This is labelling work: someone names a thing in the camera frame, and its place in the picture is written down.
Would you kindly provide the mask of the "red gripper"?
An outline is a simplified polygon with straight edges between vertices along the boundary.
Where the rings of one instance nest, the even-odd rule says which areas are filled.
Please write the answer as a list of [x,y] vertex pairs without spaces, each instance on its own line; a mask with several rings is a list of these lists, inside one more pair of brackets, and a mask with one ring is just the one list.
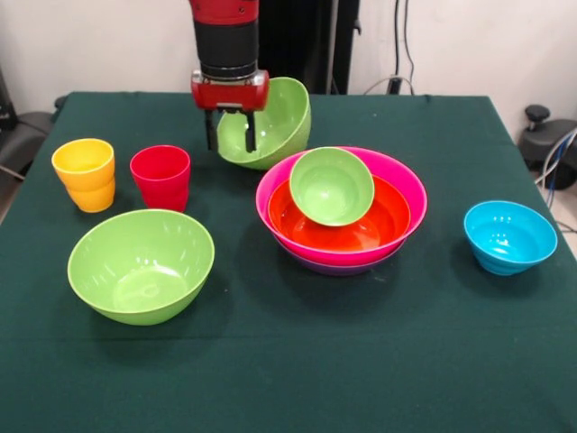
[[205,110],[205,127],[208,149],[218,150],[218,138],[213,113],[218,109],[233,109],[245,112],[247,127],[245,147],[247,152],[256,151],[254,111],[262,111],[267,104],[270,76],[259,69],[248,78],[222,81],[209,78],[200,70],[191,76],[192,95],[197,107]]

